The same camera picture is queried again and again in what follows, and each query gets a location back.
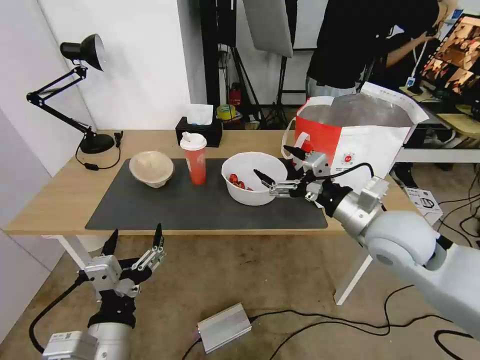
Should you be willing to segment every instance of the tissue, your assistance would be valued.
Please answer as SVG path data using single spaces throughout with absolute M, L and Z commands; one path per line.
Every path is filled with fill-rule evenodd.
M 213 105 L 190 104 L 187 107 L 186 122 L 192 125 L 210 125 L 213 114 Z

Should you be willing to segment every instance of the black desk mat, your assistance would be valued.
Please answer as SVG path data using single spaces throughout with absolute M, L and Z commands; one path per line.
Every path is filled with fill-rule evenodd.
M 248 206 L 230 197 L 221 168 L 225 159 L 206 160 L 206 183 L 193 185 L 185 159 L 158 189 L 136 180 L 126 160 L 86 224 L 89 230 L 324 229 L 323 210 L 304 198 L 276 198 Z

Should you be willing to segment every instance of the lanyard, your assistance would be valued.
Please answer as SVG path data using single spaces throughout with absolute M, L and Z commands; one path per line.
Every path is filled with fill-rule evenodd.
M 417 72 L 417 67 L 420 64 L 420 60 L 422 60 L 422 56 L 424 55 L 425 48 L 427 47 L 427 41 L 423 44 L 423 49 L 421 50 L 420 56 L 417 59 L 417 52 L 415 49 L 413 49 L 413 58 L 415 59 L 415 67 L 413 68 L 413 71 L 411 72 L 411 77 L 413 78 L 415 76 L 415 73 Z

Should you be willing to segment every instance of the red and white bag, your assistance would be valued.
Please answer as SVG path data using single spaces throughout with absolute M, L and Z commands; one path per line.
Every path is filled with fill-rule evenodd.
M 428 118 L 409 97 L 366 82 L 359 94 L 309 98 L 285 130 L 281 153 L 300 168 L 301 161 L 283 148 L 295 121 L 294 146 L 325 153 L 331 174 L 370 163 L 375 175 L 384 178 L 409 132 Z M 361 167 L 335 181 L 358 193 L 369 179 L 369 170 Z

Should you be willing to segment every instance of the floor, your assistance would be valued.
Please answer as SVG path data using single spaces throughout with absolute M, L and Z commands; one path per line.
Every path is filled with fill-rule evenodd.
M 413 175 L 421 188 L 432 190 L 443 201 L 465 198 L 473 171 L 467 165 L 456 165 L 452 172 L 433 165 L 416 165 Z M 473 193 L 479 192 L 476 186 Z M 443 209 L 456 206 L 445 204 Z M 468 216 L 468 207 L 462 210 L 449 217 L 447 223 L 457 227 Z M 473 223 L 468 226 L 474 231 Z M 442 233 L 459 244 L 465 243 L 448 229 Z M 148 237 L 123 236 L 117 256 L 121 259 L 140 255 L 150 244 Z M 196 338 L 196 323 L 238 302 L 243 303 L 249 315 L 295 308 L 380 325 L 385 322 L 383 303 L 387 295 L 407 285 L 374 263 L 345 304 L 336 306 L 335 284 L 360 250 L 346 236 L 176 236 L 165 240 L 165 249 L 166 261 L 144 283 L 137 298 L 131 359 L 181 359 Z M 75 264 L 64 255 L 0 345 L 1 360 L 40 358 L 30 344 L 28 326 L 75 277 Z M 38 324 L 40 343 L 46 344 L 51 333 L 84 329 L 96 309 L 92 288 L 82 285 Z M 388 311 L 391 321 L 397 324 L 433 312 L 415 288 L 396 294 Z M 205 355 L 202 345 L 196 345 L 188 359 L 267 360 L 288 334 L 319 319 L 289 314 L 267 316 L 256 321 L 250 333 L 209 355 Z M 458 330 L 442 320 L 427 319 L 377 337 L 338 324 L 323 324 L 294 337 L 275 359 L 450 359 L 434 343 L 437 329 Z M 474 340 L 448 336 L 442 340 L 463 359 L 477 359 L 480 354 L 480 343 Z

